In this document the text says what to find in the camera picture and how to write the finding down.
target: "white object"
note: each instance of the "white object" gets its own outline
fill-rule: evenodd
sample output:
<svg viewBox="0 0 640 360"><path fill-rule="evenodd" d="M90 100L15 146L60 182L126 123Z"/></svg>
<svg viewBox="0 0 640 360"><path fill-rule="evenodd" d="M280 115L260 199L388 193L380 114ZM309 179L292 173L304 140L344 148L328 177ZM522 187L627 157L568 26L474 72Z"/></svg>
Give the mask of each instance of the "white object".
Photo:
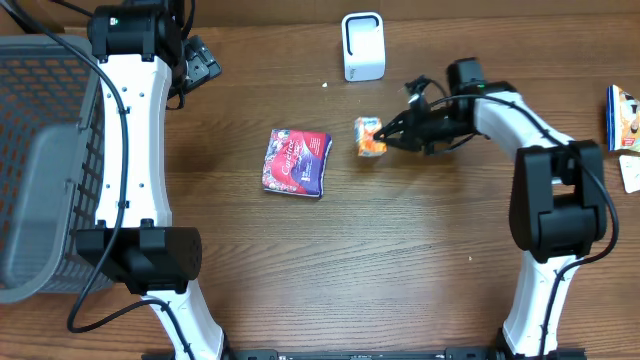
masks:
<svg viewBox="0 0 640 360"><path fill-rule="evenodd" d="M544 122L525 104L520 94L504 91L491 93L489 96L508 101L527 110L537 123L563 144L573 140ZM519 148L556 146L545 138L520 111L487 99L476 99L475 102L476 129L479 133L487 135L491 140L497 142L512 160L515 159ZM551 258L546 264L540 264L530 252L527 251L523 254L513 307L502 327L504 338L513 354L521 354L526 357L538 356L542 339L542 324L556 273L575 260L575 256L563 256ZM577 268L568 271L558 287L549 319L545 355L558 347L556 330L571 279Z"/></svg>
<svg viewBox="0 0 640 360"><path fill-rule="evenodd" d="M221 358L224 333L222 328L213 321L197 279L189 281L187 291L184 294L176 294L175 291L170 290L149 291L142 299L160 299L169 304L197 360L219 360ZM151 305L151 307L169 334L169 339L175 348L175 360L189 360L189 355L184 352L169 315L162 311L158 305Z"/></svg>
<svg viewBox="0 0 640 360"><path fill-rule="evenodd" d="M640 157L620 155L620 170L627 194L640 190Z"/></svg>
<svg viewBox="0 0 640 360"><path fill-rule="evenodd" d="M118 89L129 109L129 174L123 228L140 227L140 220L152 219L155 226L171 226L171 210L164 179L164 116L171 86L171 69L156 56L145 62L140 55L111 55L99 64ZM113 94L102 82L105 108L105 151L102 195L96 222L115 225L120 199L122 134L120 115Z"/></svg>
<svg viewBox="0 0 640 360"><path fill-rule="evenodd" d="M374 12L349 14L342 19L344 77L347 81L377 80L384 75L384 27Z"/></svg>

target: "wooden surface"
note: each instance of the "wooden surface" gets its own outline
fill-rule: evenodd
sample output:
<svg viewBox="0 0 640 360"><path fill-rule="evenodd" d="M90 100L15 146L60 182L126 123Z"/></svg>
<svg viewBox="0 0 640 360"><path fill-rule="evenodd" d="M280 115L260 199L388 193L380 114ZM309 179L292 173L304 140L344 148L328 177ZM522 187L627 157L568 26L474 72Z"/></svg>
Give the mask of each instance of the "wooden surface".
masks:
<svg viewBox="0 0 640 360"><path fill-rule="evenodd" d="M167 116L167 187L175 224L202 234L200 284L236 348L426 350L494 338L520 267L507 221L513 166L483 139L437 158L355 157L353 120L405 109L404 82L423 73L444 81L453 60L478 56L488 79L512 82L558 130L599 142L606 87L640 94L640 15L387 22L385 30L384 80L357 84L344 82L339 26L196 30L224 73ZM333 135L322 200L261 189L269 132L279 127ZM592 359L637 359L640 195L623 192L617 156L607 159L606 180L620 243L577 273L559 340ZM74 299L38 295L0 307L0 358L134 359L170 348L150 309L67 333ZM121 286L92 295L79 323L135 300Z"/></svg>
<svg viewBox="0 0 640 360"><path fill-rule="evenodd" d="M93 11L121 0L71 0ZM62 26L84 26L87 17L49 0L22 0L44 11L38 15ZM189 9L190 1L185 1ZM30 6L33 14L36 6ZM198 0L195 26L255 26L338 23L352 12L376 11L385 20L427 20L576 14L628 14L637 0Z"/></svg>

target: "tabletop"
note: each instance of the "tabletop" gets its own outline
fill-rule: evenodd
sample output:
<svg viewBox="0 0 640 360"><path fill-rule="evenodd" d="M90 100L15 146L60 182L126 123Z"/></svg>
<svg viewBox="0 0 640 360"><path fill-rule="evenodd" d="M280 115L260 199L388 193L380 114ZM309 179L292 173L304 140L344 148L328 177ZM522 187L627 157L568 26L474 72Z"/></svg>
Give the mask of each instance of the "tabletop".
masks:
<svg viewBox="0 0 640 360"><path fill-rule="evenodd" d="M508 226L513 164L482 138L439 157L358 158L353 121L389 121L407 108L405 82L445 82L447 65L475 56L488 80L511 82L556 129L602 144L606 88L640 94L639 31L636 14L389 21L384 78L346 83L338 24L194 29L223 74L167 114L166 181L174 224L202 235L200 285L233 347L489 345L520 270ZM332 135L321 200L262 190L273 128ZM617 155L605 157L619 245L577 272L558 337L590 358L637 359L640 198L624 193ZM74 300L41 294L0 307L0 358L133 359L171 348L150 309L70 334ZM121 285L91 295L77 323L134 301Z"/></svg>

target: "orange and white object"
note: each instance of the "orange and white object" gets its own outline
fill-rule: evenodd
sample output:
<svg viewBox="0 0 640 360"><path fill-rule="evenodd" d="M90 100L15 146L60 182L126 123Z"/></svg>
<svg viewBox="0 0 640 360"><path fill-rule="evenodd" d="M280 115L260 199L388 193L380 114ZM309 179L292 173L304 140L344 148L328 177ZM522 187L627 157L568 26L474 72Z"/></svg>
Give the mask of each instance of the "orange and white object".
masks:
<svg viewBox="0 0 640 360"><path fill-rule="evenodd" d="M377 117L359 117L355 122L358 156L375 157L387 152L387 144L373 140L373 135L382 129L382 121Z"/></svg>

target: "plastic crate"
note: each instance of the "plastic crate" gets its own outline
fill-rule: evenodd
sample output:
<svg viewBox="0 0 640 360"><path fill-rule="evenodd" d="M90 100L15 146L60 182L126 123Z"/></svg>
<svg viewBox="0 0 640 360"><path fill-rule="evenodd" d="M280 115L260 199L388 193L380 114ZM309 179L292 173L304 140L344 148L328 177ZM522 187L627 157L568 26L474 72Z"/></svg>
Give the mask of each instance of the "plastic crate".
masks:
<svg viewBox="0 0 640 360"><path fill-rule="evenodd" d="M93 269L75 235L94 226L102 187L98 80L47 37L0 37L0 303L79 292ZM92 291L110 284L100 275Z"/></svg>

